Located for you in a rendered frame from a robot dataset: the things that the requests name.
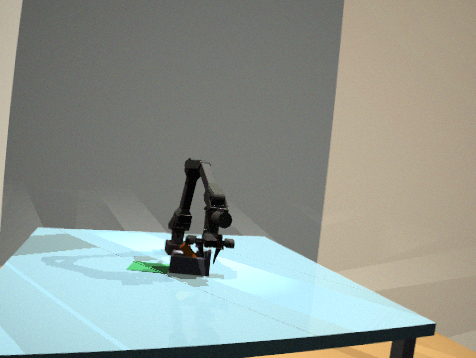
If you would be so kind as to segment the orange l-shaped part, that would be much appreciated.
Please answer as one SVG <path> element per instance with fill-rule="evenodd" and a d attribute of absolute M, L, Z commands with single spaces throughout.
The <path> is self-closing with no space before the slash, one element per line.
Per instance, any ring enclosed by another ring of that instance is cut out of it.
<path fill-rule="evenodd" d="M 185 255 L 185 257 L 198 258 L 189 245 L 183 244 L 179 249 Z"/>

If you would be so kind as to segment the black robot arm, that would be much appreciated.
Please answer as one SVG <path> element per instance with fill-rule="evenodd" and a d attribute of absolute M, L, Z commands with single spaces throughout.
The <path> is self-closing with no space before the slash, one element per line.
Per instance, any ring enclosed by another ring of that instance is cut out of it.
<path fill-rule="evenodd" d="M 221 228 L 228 228 L 232 223 L 232 217 L 228 213 L 228 204 L 223 190 L 217 186 L 211 170 L 211 163 L 205 160 L 189 158 L 185 161 L 186 181 L 180 201 L 179 208 L 174 212 L 168 223 L 168 229 L 172 230 L 169 244 L 183 245 L 184 231 L 189 231 L 192 216 L 190 206 L 197 180 L 201 177 L 205 188 L 204 202 L 206 204 L 205 221 L 206 224 L 216 225 Z M 179 228 L 181 227 L 181 228 Z M 223 235 L 217 235 L 216 230 L 208 233 L 203 230 L 201 243 L 204 248 L 217 248 L 217 244 L 222 244 Z"/>

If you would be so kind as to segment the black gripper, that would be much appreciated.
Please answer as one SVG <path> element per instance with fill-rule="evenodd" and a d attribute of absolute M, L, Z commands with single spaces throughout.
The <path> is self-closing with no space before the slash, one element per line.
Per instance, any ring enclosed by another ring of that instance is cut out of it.
<path fill-rule="evenodd" d="M 205 230 L 207 230 L 208 233 L 212 233 L 213 230 L 216 230 L 216 234 L 218 235 L 219 227 L 216 225 L 204 223 L 204 231 Z M 194 244 L 195 244 L 195 248 L 198 248 L 199 250 L 200 257 L 204 259 L 203 243 L 201 243 L 201 238 L 196 238 L 196 236 L 194 235 L 187 235 L 185 238 L 185 245 L 194 245 Z M 235 246 L 234 239 L 225 238 L 222 241 L 222 244 L 217 244 L 217 248 L 215 249 L 214 258 L 213 258 L 213 265 L 215 263 L 215 260 L 219 252 L 221 250 L 224 250 L 224 246 L 225 248 L 234 249 L 234 246 Z"/>

